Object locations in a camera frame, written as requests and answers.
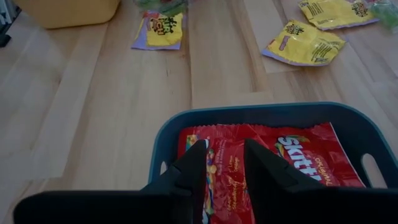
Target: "hardwood floor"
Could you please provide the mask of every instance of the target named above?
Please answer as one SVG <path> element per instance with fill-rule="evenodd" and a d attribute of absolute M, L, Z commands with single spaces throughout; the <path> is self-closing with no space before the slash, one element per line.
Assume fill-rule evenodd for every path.
<path fill-rule="evenodd" d="M 0 222 L 43 190 L 140 189 L 157 131 L 191 108 L 341 102 L 397 156 L 398 35 L 380 24 L 336 30 L 348 43 L 325 67 L 261 56 L 288 19 L 306 21 L 297 2 L 198 0 L 178 51 L 130 49 L 141 19 L 132 1 L 95 26 L 45 30 L 21 13 L 0 49 Z"/>

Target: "wooden floor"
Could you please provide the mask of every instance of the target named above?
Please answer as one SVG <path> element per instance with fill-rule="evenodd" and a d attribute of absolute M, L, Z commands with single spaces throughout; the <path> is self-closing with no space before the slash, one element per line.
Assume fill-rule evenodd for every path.
<path fill-rule="evenodd" d="M 260 55 L 298 0 L 198 0 L 179 51 L 131 50 L 141 15 L 122 1 L 107 24 L 44 30 L 22 13 L 0 49 L 0 223 L 53 189 L 139 189 L 154 136 L 191 108 L 336 101 L 368 115 L 398 155 L 398 35 L 338 30 L 326 67 Z"/>

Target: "basket handle hole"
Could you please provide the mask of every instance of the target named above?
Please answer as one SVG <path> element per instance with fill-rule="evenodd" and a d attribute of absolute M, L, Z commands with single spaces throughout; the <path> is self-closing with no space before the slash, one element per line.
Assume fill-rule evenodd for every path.
<path fill-rule="evenodd" d="M 167 164 L 166 162 L 162 162 L 162 165 L 160 165 L 160 174 L 162 175 L 165 171 L 167 170 Z"/>
<path fill-rule="evenodd" d="M 368 175 L 372 187 L 387 188 L 386 181 L 384 181 L 379 166 L 377 166 L 377 163 L 372 155 L 366 153 L 362 156 L 362 166 Z"/>

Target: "blue plastic basket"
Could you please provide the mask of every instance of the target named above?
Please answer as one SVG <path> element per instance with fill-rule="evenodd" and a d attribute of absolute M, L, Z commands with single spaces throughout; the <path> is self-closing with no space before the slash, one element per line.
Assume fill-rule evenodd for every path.
<path fill-rule="evenodd" d="M 178 135 L 183 128 L 212 124 L 263 124 L 271 127 L 307 128 L 331 122 L 358 175 L 370 187 L 362 157 L 370 154 L 389 188 L 398 187 L 398 163 L 379 128 L 358 110 L 339 103 L 288 103 L 189 110 L 170 118 L 158 132 L 149 182 L 160 175 L 163 162 L 177 158 Z"/>

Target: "yellow bin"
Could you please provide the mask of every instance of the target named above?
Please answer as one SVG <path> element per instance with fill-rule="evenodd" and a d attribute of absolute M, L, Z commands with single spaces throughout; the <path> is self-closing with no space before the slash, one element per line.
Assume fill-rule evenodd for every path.
<path fill-rule="evenodd" d="M 14 0 L 44 28 L 98 24 L 110 20 L 120 0 Z"/>

